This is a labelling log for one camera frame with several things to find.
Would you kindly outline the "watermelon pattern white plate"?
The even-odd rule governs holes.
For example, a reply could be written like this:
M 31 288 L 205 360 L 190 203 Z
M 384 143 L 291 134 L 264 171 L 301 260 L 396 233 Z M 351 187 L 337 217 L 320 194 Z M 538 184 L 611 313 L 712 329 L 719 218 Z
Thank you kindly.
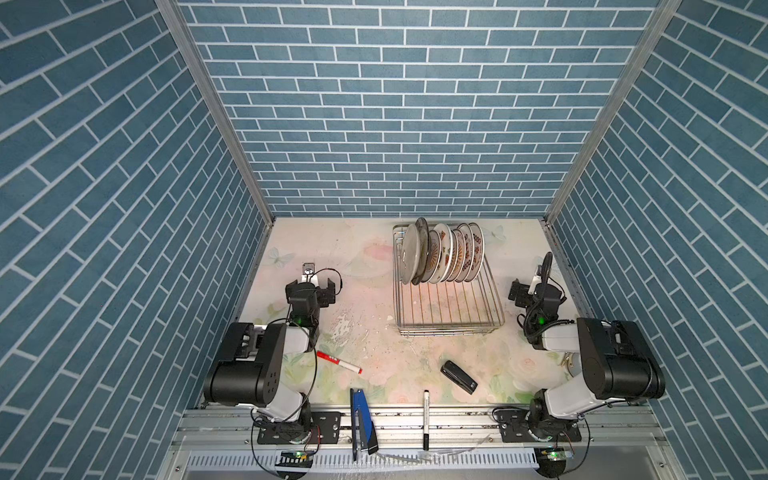
M 439 239 L 439 248 L 437 249 L 438 263 L 432 276 L 429 279 L 429 282 L 440 283 L 445 281 L 449 274 L 452 257 L 454 254 L 455 241 L 452 230 L 445 223 L 436 224 L 434 231 L 437 233 Z

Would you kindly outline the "black rimmed cream plate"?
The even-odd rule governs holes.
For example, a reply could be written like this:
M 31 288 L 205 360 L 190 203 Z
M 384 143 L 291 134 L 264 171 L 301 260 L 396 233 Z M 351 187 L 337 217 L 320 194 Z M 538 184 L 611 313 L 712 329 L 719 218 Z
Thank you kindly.
M 422 282 L 422 277 L 426 270 L 428 249 L 429 249 L 429 227 L 427 220 L 424 217 L 419 217 L 415 226 L 417 229 L 417 238 L 419 240 L 419 247 L 417 250 L 418 259 L 416 262 L 416 272 L 411 280 L 413 285 L 418 285 Z

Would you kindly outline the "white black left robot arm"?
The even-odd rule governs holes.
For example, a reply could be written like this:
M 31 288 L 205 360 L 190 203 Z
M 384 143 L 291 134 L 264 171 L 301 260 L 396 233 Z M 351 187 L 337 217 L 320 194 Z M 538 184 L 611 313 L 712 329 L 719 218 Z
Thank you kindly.
M 281 383 L 287 354 L 312 354 L 319 365 L 317 341 L 320 310 L 335 303 L 343 283 L 319 285 L 310 274 L 286 285 L 288 313 L 265 326 L 236 322 L 228 326 L 203 384 L 204 400 L 255 410 L 279 427 L 312 426 L 308 393 Z

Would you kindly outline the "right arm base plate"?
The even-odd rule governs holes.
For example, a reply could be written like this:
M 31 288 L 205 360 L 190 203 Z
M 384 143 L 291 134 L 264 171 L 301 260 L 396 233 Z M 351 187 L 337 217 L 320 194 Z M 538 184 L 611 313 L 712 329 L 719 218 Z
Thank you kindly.
M 490 416 L 498 424 L 503 443 L 582 440 L 576 420 L 557 419 L 541 412 L 530 413 L 517 407 L 494 408 Z

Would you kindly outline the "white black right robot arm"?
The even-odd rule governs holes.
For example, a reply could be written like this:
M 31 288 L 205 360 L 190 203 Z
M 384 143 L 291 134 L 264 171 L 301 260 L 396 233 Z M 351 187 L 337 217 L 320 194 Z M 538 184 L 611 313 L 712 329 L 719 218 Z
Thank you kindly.
M 636 323 L 559 316 L 567 297 L 551 278 L 552 264 L 553 254 L 547 253 L 531 283 L 514 281 L 509 295 L 525 310 L 518 325 L 534 349 L 574 354 L 581 365 L 566 383 L 542 389 L 530 401 L 525 423 L 541 438 L 603 406 L 658 399 L 666 391 L 662 369 Z

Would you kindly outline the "grey ribbed plate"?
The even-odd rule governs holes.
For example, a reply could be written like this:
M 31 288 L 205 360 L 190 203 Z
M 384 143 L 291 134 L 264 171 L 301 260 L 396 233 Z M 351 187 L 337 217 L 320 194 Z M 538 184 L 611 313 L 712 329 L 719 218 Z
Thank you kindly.
M 398 257 L 399 278 L 403 284 L 410 283 L 416 272 L 418 247 L 419 240 L 417 238 L 416 226 L 415 224 L 410 224 L 405 231 Z

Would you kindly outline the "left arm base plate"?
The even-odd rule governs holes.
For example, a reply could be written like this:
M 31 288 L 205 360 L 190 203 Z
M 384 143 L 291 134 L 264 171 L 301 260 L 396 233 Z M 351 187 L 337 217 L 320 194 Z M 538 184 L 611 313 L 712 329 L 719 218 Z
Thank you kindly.
M 338 412 L 302 414 L 293 422 L 264 422 L 258 427 L 259 445 L 317 444 L 335 445 L 339 440 L 342 415 Z

